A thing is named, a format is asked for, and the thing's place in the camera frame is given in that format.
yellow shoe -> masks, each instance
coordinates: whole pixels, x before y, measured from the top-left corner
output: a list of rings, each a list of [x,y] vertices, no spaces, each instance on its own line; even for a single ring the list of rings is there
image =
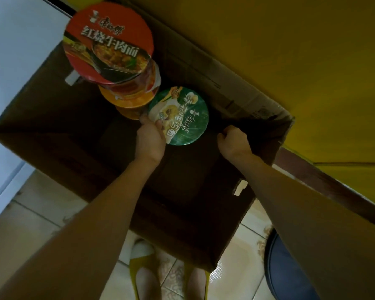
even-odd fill
[[[155,256],[154,247],[147,241],[138,240],[132,248],[131,259],[129,262],[129,273],[135,290],[136,300],[139,300],[136,286],[136,274],[140,268],[145,267],[153,272],[158,280],[158,260]]]
[[[195,267],[191,264],[185,263],[185,275],[184,275],[184,292],[186,293],[187,289],[187,284],[189,282],[190,276],[193,272]],[[204,299],[207,300],[207,295],[208,295],[208,285],[210,283],[210,273],[205,271],[205,294],[204,294]]]

person's left arm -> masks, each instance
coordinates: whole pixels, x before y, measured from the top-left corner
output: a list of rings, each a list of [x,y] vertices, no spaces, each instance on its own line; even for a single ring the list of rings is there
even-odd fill
[[[140,192],[165,150],[145,115],[135,160],[1,288],[4,299],[99,299],[118,260]]]

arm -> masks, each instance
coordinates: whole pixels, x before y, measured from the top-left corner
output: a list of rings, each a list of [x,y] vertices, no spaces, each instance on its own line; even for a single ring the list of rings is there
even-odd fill
[[[135,160],[1,288],[2,299],[99,299],[140,192],[165,150],[161,122],[141,118]]]
[[[248,180],[321,299],[375,299],[375,226],[272,167],[230,126],[218,146]]]

green lid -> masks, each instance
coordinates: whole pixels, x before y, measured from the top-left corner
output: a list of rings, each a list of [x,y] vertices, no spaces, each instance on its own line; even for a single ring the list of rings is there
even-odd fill
[[[168,144],[185,145],[195,142],[208,124],[204,100],[185,87],[172,87],[158,93],[149,105],[149,118],[162,120]]]

hand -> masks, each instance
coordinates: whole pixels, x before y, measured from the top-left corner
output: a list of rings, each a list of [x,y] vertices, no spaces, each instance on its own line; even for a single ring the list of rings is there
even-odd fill
[[[165,136],[162,131],[162,122],[153,123],[144,114],[140,117],[142,126],[138,130],[136,139],[135,160],[142,160],[154,167],[160,164],[165,151]]]
[[[244,162],[247,156],[253,155],[247,135],[233,125],[225,128],[224,134],[218,134],[218,148],[224,158],[235,166]]]

